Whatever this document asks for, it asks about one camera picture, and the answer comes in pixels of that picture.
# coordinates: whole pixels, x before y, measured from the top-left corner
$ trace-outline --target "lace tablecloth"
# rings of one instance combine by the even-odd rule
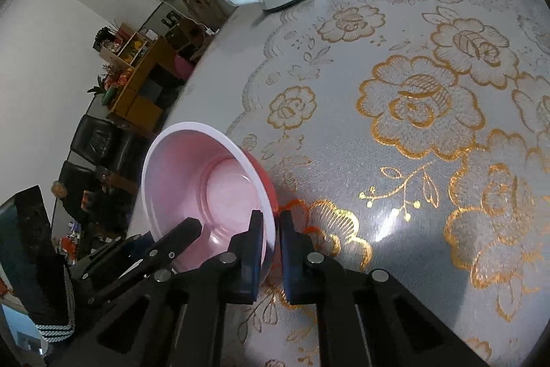
[[[490,365],[519,365],[550,315],[549,27],[543,0],[241,8],[169,124],[227,130],[319,251],[389,270]],[[315,309],[280,277],[276,255],[257,303],[229,307],[222,365],[318,365]]]

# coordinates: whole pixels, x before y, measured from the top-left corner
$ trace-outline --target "black chair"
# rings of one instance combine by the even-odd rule
[[[82,116],[70,149],[91,164],[138,182],[149,140],[90,115]]]
[[[63,163],[59,181],[67,189],[67,196],[61,199],[63,208],[80,224],[98,223],[109,232],[126,230],[126,214],[132,209],[133,195],[104,186],[95,171],[69,161]],[[95,205],[88,212],[81,208],[85,190],[94,192],[96,196]]]

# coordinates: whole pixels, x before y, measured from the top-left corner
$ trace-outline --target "bowl rim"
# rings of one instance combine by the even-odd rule
[[[275,242],[276,242],[275,218],[273,215],[273,210],[271,209],[271,204],[269,202],[270,200],[267,195],[267,191],[264,188],[263,183],[260,179],[260,176],[258,175],[257,171],[254,169],[254,166],[249,161],[249,159],[244,154],[244,152],[229,137],[227,137],[221,131],[218,131],[217,129],[213,128],[212,126],[208,126],[208,125],[205,125],[204,123],[199,123],[199,122],[175,123],[174,125],[171,125],[167,127],[165,130],[163,130],[155,138],[155,140],[149,147],[149,150],[147,151],[147,156],[145,156],[145,162],[141,173],[140,196],[141,196],[141,201],[143,203],[145,218],[149,223],[149,227],[151,229],[151,234],[153,235],[153,238],[155,239],[155,241],[158,241],[161,238],[162,234],[158,227],[157,221],[153,219],[152,213],[150,213],[149,211],[149,202],[147,200],[147,183],[146,183],[147,168],[149,167],[149,161],[151,160],[151,157],[155,152],[155,149],[157,148],[157,146],[160,144],[160,142],[166,139],[168,136],[171,136],[172,134],[176,134],[182,131],[197,131],[221,143],[233,155],[233,157],[237,160],[237,162],[239,162],[239,164],[244,168],[249,179],[254,184],[256,192],[258,193],[258,196],[260,198],[260,204],[262,206],[263,224],[265,226],[265,234],[266,234],[265,235],[266,253],[265,253],[265,257],[263,259],[263,263],[260,270],[260,281],[263,282],[266,279],[271,269],[271,264],[273,262],[273,255],[275,252]]]

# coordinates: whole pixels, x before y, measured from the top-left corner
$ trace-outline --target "leaf pattern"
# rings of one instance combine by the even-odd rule
[[[430,24],[438,25],[438,24],[449,24],[450,21],[441,16],[440,14],[435,13],[422,13],[422,17],[428,21]]]
[[[290,162],[293,165],[307,165],[307,164],[311,164],[312,162],[312,160],[309,157],[300,155],[300,154],[295,156],[285,157],[284,159],[286,162]]]
[[[312,327],[295,328],[287,336],[288,342],[298,342],[304,339],[312,330]]]
[[[330,58],[323,59],[323,57],[328,53],[328,51],[331,50],[331,47],[328,45],[326,47],[323,47],[319,52],[317,52],[317,55],[315,55],[315,58],[312,60],[312,64],[330,64],[334,60],[331,60]]]
[[[237,336],[241,344],[244,345],[248,337],[248,321],[241,322],[237,329]]]
[[[283,166],[283,184],[290,191],[296,191],[298,189],[298,179],[294,176],[290,170],[287,170]]]
[[[460,19],[460,14],[455,12],[454,10],[448,9],[446,7],[437,6],[436,11],[443,16],[444,18],[448,19],[449,21],[454,21],[455,19]]]
[[[403,177],[403,174],[397,168],[392,166],[380,167],[380,171],[385,177],[390,179],[401,179]]]
[[[403,41],[402,43],[394,44],[393,46],[391,46],[389,50],[392,51],[392,50],[403,49],[403,47],[407,47],[410,43],[411,41],[409,41],[408,39],[405,39],[405,41]]]
[[[252,314],[252,326],[258,333],[262,332],[262,321],[260,320],[260,318],[258,317],[258,314],[256,313]]]
[[[263,309],[262,319],[263,323],[267,325],[277,325],[279,322],[279,314],[277,313],[277,307],[275,305],[275,296],[273,296],[273,299],[271,299]]]
[[[433,183],[432,178],[426,172],[422,178],[422,193],[426,202],[429,202],[434,208],[439,207],[439,192],[436,185]]]

